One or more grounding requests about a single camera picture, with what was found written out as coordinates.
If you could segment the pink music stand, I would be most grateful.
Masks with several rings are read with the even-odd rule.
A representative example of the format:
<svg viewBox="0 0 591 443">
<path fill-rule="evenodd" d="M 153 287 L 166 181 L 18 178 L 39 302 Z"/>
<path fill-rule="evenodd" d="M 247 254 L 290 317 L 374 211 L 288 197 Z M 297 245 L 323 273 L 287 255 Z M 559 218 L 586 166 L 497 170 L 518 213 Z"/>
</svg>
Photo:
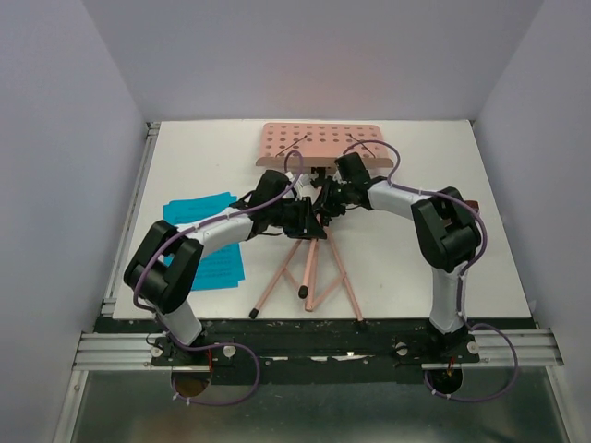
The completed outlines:
<svg viewBox="0 0 591 443">
<path fill-rule="evenodd" d="M 381 139 L 381 132 L 375 126 L 325 126 L 314 124 L 302 126 L 284 124 L 281 126 L 267 124 L 264 126 L 266 140 L 261 143 L 261 156 L 257 160 L 258 166 L 273 166 L 279 158 L 286 158 L 288 152 L 297 150 L 303 157 L 304 166 L 310 170 L 310 181 L 316 191 L 311 199 L 311 212 L 315 215 L 313 204 L 318 197 L 324 181 L 336 178 L 328 174 L 331 168 L 336 168 L 341 162 L 339 158 L 351 152 L 359 155 L 359 164 L 364 170 L 398 166 L 386 150 L 390 147 Z M 344 191 L 354 188 L 348 184 L 341 184 L 347 209 L 363 207 L 365 204 L 359 198 L 350 198 Z M 295 244 L 285 256 L 269 284 L 265 288 L 258 302 L 249 313 L 255 319 L 264 307 L 276 284 L 281 278 L 286 278 L 297 290 L 298 297 L 304 301 L 304 308 L 308 312 L 314 311 L 333 291 L 343 286 L 352 307 L 355 319 L 364 321 L 361 308 L 356 299 L 351 282 L 339 254 L 330 221 L 319 221 L 328 238 L 326 240 L 306 240 L 295 238 Z M 337 267 L 335 279 L 324 292 L 316 294 L 316 282 L 319 268 L 320 245 L 326 241 L 332 252 L 332 258 Z"/>
</svg>

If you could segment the blue sheet music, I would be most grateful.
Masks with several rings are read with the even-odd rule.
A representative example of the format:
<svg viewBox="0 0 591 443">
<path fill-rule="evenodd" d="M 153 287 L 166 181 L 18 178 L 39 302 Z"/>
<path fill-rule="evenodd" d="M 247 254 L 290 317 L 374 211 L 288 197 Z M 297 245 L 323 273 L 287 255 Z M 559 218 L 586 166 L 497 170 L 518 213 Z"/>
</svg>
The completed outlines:
<svg viewBox="0 0 591 443">
<path fill-rule="evenodd" d="M 236 288 L 245 279 L 240 246 L 228 245 L 203 258 L 191 286 L 192 291 Z"/>
<path fill-rule="evenodd" d="M 229 192 L 203 198 L 172 200 L 163 205 L 163 219 L 172 225 L 198 222 L 220 213 L 236 201 L 237 197 Z"/>
</svg>

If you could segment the brown wooden metronome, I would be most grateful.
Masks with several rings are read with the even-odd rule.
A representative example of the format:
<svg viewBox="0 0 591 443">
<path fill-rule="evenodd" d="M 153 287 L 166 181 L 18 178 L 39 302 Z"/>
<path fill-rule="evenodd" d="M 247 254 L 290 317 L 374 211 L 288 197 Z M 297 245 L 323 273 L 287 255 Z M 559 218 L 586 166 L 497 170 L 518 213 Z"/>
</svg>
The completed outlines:
<svg viewBox="0 0 591 443">
<path fill-rule="evenodd" d="M 465 202 L 473 211 L 475 211 L 476 213 L 479 213 L 479 204 L 477 201 L 475 200 L 467 200 Z"/>
</svg>

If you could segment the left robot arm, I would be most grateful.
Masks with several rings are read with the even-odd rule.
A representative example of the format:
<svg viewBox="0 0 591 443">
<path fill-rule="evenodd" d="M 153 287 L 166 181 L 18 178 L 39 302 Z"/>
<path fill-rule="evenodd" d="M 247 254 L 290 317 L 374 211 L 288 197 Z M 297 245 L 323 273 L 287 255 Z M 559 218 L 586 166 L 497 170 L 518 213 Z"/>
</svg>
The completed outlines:
<svg viewBox="0 0 591 443">
<path fill-rule="evenodd" d="M 204 355 L 202 325 L 187 301 L 202 259 L 246 242 L 268 227 L 289 238 L 325 240 L 311 198 L 295 192 L 296 180 L 267 170 L 257 187 L 222 212 L 186 227 L 154 223 L 124 272 L 136 307 L 150 311 L 174 338 L 173 353 L 186 365 Z"/>
</svg>

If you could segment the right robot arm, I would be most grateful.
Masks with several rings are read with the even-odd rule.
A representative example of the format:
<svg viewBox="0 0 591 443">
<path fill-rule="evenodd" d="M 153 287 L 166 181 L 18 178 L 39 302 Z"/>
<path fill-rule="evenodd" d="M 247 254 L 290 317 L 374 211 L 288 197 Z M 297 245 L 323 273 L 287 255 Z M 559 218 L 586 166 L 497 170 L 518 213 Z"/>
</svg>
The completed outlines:
<svg viewBox="0 0 591 443">
<path fill-rule="evenodd" d="M 458 351 L 454 332 L 464 327 L 464 279 L 486 245 L 478 214 L 458 189 L 421 191 L 394 184 L 385 176 L 372 176 L 361 157 L 353 152 L 335 160 L 337 177 L 321 168 L 312 185 L 320 192 L 313 204 L 327 225 L 347 208 L 384 211 L 408 219 L 415 226 L 422 257 L 431 266 L 432 305 L 429 323 L 436 330 L 425 339 L 427 355 L 438 362 Z"/>
</svg>

